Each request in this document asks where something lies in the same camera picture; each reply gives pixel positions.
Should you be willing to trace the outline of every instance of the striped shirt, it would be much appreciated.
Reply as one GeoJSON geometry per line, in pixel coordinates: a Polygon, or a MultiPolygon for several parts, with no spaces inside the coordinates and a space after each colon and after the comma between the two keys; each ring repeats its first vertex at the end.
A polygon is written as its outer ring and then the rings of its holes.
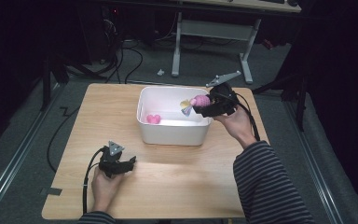
{"type": "MultiPolygon", "coordinates": [[[[248,223],[314,223],[280,159],[265,141],[246,148],[234,161],[243,213],[248,223]]],[[[116,223],[103,212],[84,214],[77,223],[116,223]]]]}

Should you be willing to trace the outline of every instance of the white bin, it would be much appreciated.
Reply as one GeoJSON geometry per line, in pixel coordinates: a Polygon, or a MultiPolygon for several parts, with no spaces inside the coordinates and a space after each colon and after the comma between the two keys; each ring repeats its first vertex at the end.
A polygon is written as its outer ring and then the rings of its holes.
{"type": "Polygon", "coordinates": [[[146,87],[139,98],[137,119],[147,144],[199,146],[204,142],[212,118],[204,118],[192,109],[185,116],[180,103],[206,90],[182,87],[146,87]],[[147,116],[160,115],[159,124],[147,122],[147,116]]]}

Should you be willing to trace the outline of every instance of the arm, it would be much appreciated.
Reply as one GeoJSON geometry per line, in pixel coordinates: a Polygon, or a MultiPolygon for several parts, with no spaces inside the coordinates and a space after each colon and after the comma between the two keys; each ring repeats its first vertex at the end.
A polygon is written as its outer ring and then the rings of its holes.
{"type": "Polygon", "coordinates": [[[244,151],[234,161],[243,213],[254,223],[314,223],[274,150],[256,142],[249,118],[239,106],[230,116],[217,116],[244,151]]]}
{"type": "Polygon", "coordinates": [[[109,178],[98,167],[95,167],[94,177],[91,183],[94,205],[92,206],[91,212],[83,214],[77,223],[116,223],[106,212],[117,193],[123,176],[124,175],[116,175],[115,177],[109,178]]]}

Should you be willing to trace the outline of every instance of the hand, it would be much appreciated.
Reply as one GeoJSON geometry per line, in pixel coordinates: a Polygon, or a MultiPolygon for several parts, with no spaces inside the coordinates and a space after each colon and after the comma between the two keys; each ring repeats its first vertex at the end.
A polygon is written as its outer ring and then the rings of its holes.
{"type": "Polygon", "coordinates": [[[228,133],[240,142],[243,149],[256,142],[248,114],[242,107],[237,105],[233,114],[229,116],[220,115],[213,117],[213,119],[221,122],[228,133]]]}
{"type": "Polygon", "coordinates": [[[117,193],[123,176],[124,174],[121,174],[109,178],[98,166],[95,167],[94,177],[91,183],[92,194],[94,195],[94,206],[91,211],[107,211],[109,204],[117,193]]]}

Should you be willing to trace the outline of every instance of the pink object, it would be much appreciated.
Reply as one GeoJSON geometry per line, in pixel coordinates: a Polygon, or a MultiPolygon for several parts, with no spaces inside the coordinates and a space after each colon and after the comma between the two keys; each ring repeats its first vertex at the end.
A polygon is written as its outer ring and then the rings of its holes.
{"type": "Polygon", "coordinates": [[[211,104],[211,100],[206,95],[197,95],[190,100],[190,104],[194,106],[207,106],[211,104]]]}
{"type": "Polygon", "coordinates": [[[151,124],[159,124],[159,122],[161,121],[161,116],[160,115],[148,115],[146,117],[147,122],[151,123],[151,124]]]}

